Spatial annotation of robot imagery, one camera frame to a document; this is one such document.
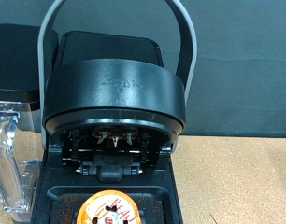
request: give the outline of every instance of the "orange coffee pod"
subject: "orange coffee pod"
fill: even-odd
[[[81,206],[77,224],[141,224],[141,218],[131,197],[117,190],[105,190]]]

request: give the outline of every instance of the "clear plastic container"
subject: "clear plastic container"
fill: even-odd
[[[42,160],[39,27],[0,25],[0,201],[29,223]]]
[[[28,104],[0,102],[0,200],[20,223],[30,221],[39,178],[43,150],[33,123],[38,114]]]

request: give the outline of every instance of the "black base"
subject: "black base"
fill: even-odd
[[[71,167],[50,168],[45,153],[38,183],[32,224],[72,224],[82,204],[95,193],[116,189],[132,197],[147,224],[182,224],[172,164],[166,171],[147,170],[125,177],[115,185],[105,185],[96,177],[75,174]]]

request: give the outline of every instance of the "black lid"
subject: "black lid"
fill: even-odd
[[[0,101],[39,101],[38,34],[39,27],[0,25]]]

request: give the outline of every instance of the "gray wall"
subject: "gray wall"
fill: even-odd
[[[286,0],[182,2],[199,48],[187,133],[286,135]],[[50,4],[0,0],[0,23],[40,25]],[[150,38],[175,71],[179,31],[164,0],[67,0],[55,30]]]

